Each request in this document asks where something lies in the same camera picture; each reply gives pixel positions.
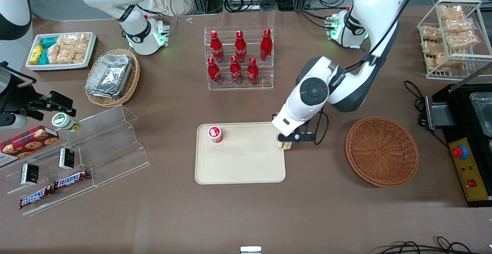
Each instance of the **table surface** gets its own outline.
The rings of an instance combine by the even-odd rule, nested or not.
[[[434,245],[434,236],[490,252],[489,208],[464,208],[449,151],[417,125],[411,80],[425,95],[448,82],[425,79],[415,27],[430,7],[409,7],[388,59],[357,111],[325,111],[330,129],[321,145],[296,144],[285,152],[281,183],[199,185],[194,179],[196,130],[201,124],[269,121],[312,57],[328,56],[351,65],[362,52],[327,41],[325,31],[294,12],[221,13],[179,18],[169,47],[137,56],[142,68],[125,106],[139,119],[137,139],[151,166],[32,217],[18,199],[0,194],[0,252],[47,253],[238,253],[259,245],[264,253],[374,253],[375,247],[413,240]],[[331,14],[322,11],[320,14]],[[114,20],[33,21],[35,34],[94,32],[96,57],[129,48]],[[265,91],[209,91],[204,68],[205,27],[273,25],[275,88]],[[56,90],[74,100],[76,119],[105,108],[86,98],[88,71],[33,73],[39,93]],[[51,113],[43,124],[50,126]],[[358,120],[392,119],[405,127],[420,151],[411,182],[395,189],[366,183],[350,167],[345,138]],[[30,120],[29,126],[39,122]],[[7,139],[16,132],[2,132]]]

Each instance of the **cookie box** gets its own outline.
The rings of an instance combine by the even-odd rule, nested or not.
[[[60,140],[58,133],[45,126],[37,126],[0,143],[0,168],[22,159]]]

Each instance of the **red bottle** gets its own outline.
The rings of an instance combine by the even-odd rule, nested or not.
[[[250,86],[258,85],[258,66],[254,57],[249,58],[248,66],[248,84]]]
[[[236,32],[236,42],[234,44],[234,48],[236,49],[236,56],[238,57],[239,63],[246,62],[246,42],[244,41],[243,32],[241,30]]]
[[[210,48],[212,50],[212,55],[217,63],[224,62],[224,48],[222,42],[218,39],[217,31],[210,31],[210,37],[212,38],[210,42]]]
[[[218,66],[215,64],[214,58],[210,57],[207,62],[209,64],[208,72],[209,72],[212,86],[222,85],[222,77],[220,76],[220,70]]]
[[[243,83],[243,76],[241,75],[241,65],[238,63],[238,58],[235,55],[231,57],[231,77],[232,83],[235,85],[241,85]]]
[[[270,35],[272,34],[272,31],[268,28],[263,30],[263,39],[261,39],[261,44],[260,44],[260,59],[261,61],[264,62],[270,62],[272,61],[272,47],[273,47],[273,42],[272,38],[270,38]]]

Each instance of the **brown woven basket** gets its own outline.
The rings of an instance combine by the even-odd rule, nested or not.
[[[110,108],[110,107],[122,105],[123,103],[127,102],[130,99],[131,95],[133,95],[135,89],[137,88],[138,79],[140,77],[140,65],[138,64],[135,55],[126,49],[114,49],[106,52],[105,54],[116,54],[116,55],[124,54],[132,59],[130,74],[128,75],[125,88],[123,88],[123,94],[120,98],[102,98],[100,96],[90,95],[86,91],[86,95],[89,98],[89,100],[91,100],[92,103],[94,103],[95,105],[101,105],[103,107]],[[91,67],[91,71],[89,72],[87,79],[91,77],[95,65],[97,64],[97,62],[99,62],[101,57],[102,55],[99,58],[97,58],[97,60],[93,63],[93,66]]]
[[[362,119],[350,128],[346,154],[360,177],[384,188],[406,184],[419,167],[419,150],[411,135],[380,117]]]

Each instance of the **acrylic bottle rack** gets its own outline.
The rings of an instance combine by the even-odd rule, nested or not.
[[[7,194],[17,199],[82,170],[90,171],[90,179],[62,187],[52,195],[23,207],[19,212],[24,216],[34,215],[150,165],[144,147],[137,141],[130,124],[135,119],[137,117],[124,106],[116,106],[81,120],[81,128],[76,133],[57,130],[60,136],[57,144],[1,168],[0,175],[7,178]],[[74,170],[58,166],[62,148],[75,151]],[[37,184],[19,184],[21,167],[25,163],[39,166]]]
[[[260,60],[260,43],[263,38],[263,30],[269,28],[272,30],[270,38],[272,38],[273,48],[272,48],[272,61],[263,62]],[[210,77],[207,72],[208,64],[207,58],[212,57],[212,51],[210,49],[210,31],[217,31],[218,38],[223,44],[224,48],[224,62],[218,63],[220,69],[220,75],[223,80],[221,86],[213,86],[211,84]],[[244,34],[244,40],[246,42],[248,59],[245,63],[241,64],[241,74],[243,76],[243,83],[240,85],[235,85],[232,83],[231,72],[229,67],[231,65],[231,56],[235,55],[234,43],[236,42],[236,31],[242,30]],[[204,74],[207,77],[207,83],[209,90],[264,90],[272,89],[274,87],[274,29],[273,26],[251,26],[251,27],[216,27],[216,28],[205,28],[204,31],[204,50],[205,50],[205,60],[204,60]],[[256,65],[258,65],[259,70],[259,82],[256,86],[249,86],[248,84],[248,74],[246,69],[248,68],[249,58],[256,58]]]

